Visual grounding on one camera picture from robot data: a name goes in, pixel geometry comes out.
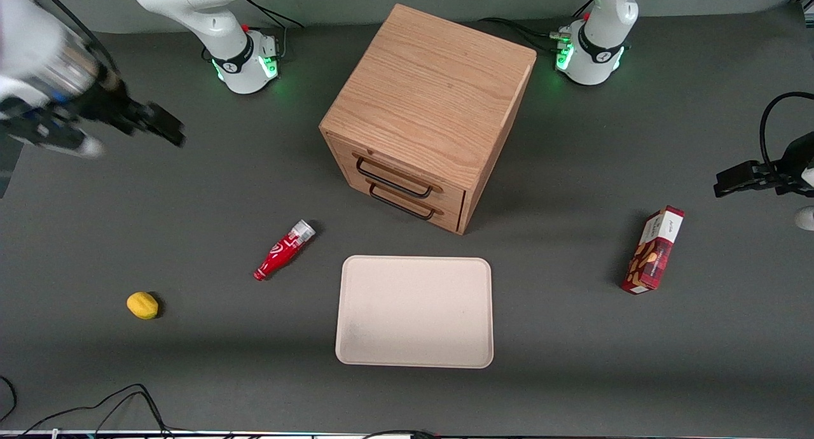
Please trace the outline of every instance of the red bottle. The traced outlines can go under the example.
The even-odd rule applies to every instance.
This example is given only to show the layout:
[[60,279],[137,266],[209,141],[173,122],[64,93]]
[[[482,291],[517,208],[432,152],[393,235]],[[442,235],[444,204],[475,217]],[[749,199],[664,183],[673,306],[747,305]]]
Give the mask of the red bottle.
[[273,271],[287,264],[315,233],[314,228],[300,219],[300,222],[294,225],[285,237],[271,247],[265,261],[255,271],[255,279],[264,280]]

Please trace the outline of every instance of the drawer handle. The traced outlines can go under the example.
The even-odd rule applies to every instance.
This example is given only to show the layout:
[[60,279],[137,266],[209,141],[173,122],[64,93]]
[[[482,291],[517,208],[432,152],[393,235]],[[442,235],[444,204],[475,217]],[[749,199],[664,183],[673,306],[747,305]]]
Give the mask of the drawer handle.
[[432,192],[432,186],[428,186],[427,187],[427,192],[425,192],[425,193],[411,192],[411,190],[408,190],[407,188],[405,188],[405,187],[403,187],[403,186],[401,186],[399,184],[393,183],[392,181],[387,180],[386,178],[381,178],[381,176],[375,175],[374,173],[370,173],[370,172],[362,169],[361,164],[363,164],[363,163],[364,163],[364,158],[360,157],[359,160],[357,161],[357,170],[359,171],[359,173],[361,173],[364,176],[367,176],[367,178],[370,178],[371,180],[375,180],[375,181],[378,181],[379,183],[381,183],[383,185],[387,185],[387,186],[397,190],[398,192],[405,193],[405,195],[409,195],[410,197],[413,197],[413,198],[416,198],[416,199],[426,199],[427,197],[430,196],[430,192]]
[[412,210],[410,210],[410,208],[402,207],[401,205],[396,204],[393,201],[387,200],[387,199],[383,198],[382,196],[377,195],[377,193],[373,192],[373,190],[375,188],[376,188],[376,184],[375,183],[370,183],[370,191],[368,192],[370,194],[370,197],[372,197],[373,199],[376,199],[378,201],[385,202],[385,204],[387,204],[387,205],[389,205],[391,207],[394,207],[394,208],[398,208],[399,210],[402,210],[402,212],[407,213],[407,214],[412,215],[412,216],[415,216],[416,218],[418,218],[420,220],[427,221],[430,218],[432,218],[432,216],[435,215],[435,213],[436,213],[436,210],[434,208],[430,208],[430,213],[428,213],[427,215],[422,215],[421,213],[413,212]]

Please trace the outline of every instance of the yellow lemon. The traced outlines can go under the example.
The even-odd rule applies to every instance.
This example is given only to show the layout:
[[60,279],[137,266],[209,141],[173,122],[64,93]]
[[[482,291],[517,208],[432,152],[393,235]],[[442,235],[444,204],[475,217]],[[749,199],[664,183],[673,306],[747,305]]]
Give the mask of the yellow lemon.
[[127,298],[127,308],[133,315],[142,320],[149,320],[158,315],[158,301],[150,293],[144,291],[134,292]]

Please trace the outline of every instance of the wooden drawer unit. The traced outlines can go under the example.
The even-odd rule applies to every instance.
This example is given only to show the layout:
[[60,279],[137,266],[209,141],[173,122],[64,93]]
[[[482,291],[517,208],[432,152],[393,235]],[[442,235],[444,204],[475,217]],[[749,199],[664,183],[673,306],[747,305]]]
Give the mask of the wooden drawer unit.
[[355,190],[394,205],[418,219],[457,232],[463,190],[405,172],[364,148],[331,137],[328,141],[345,179]]
[[463,233],[536,57],[398,4],[320,131],[351,187]]

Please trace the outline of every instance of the gray tabletop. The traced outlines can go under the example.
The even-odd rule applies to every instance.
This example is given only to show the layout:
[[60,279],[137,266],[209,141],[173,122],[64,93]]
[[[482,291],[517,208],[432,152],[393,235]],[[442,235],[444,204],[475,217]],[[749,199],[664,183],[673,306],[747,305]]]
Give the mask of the gray tabletop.
[[[712,192],[716,172],[759,157],[771,98],[814,88],[799,10],[642,19],[595,88],[541,56],[463,237],[351,190],[317,131],[376,30],[292,33],[281,79],[250,96],[218,82],[191,34],[104,36],[134,97],[189,141],[91,125],[101,160],[23,150],[0,200],[0,373],[20,392],[4,428],[142,382],[183,428],[814,436],[814,234],[792,221],[806,199]],[[771,154],[810,113],[776,109]],[[644,218],[668,204],[686,219],[662,286],[630,296],[618,284]],[[300,218],[318,239],[256,282]],[[488,260],[492,365],[339,363],[352,254]],[[140,290],[165,317],[127,311]],[[155,428],[137,402],[109,426]]]

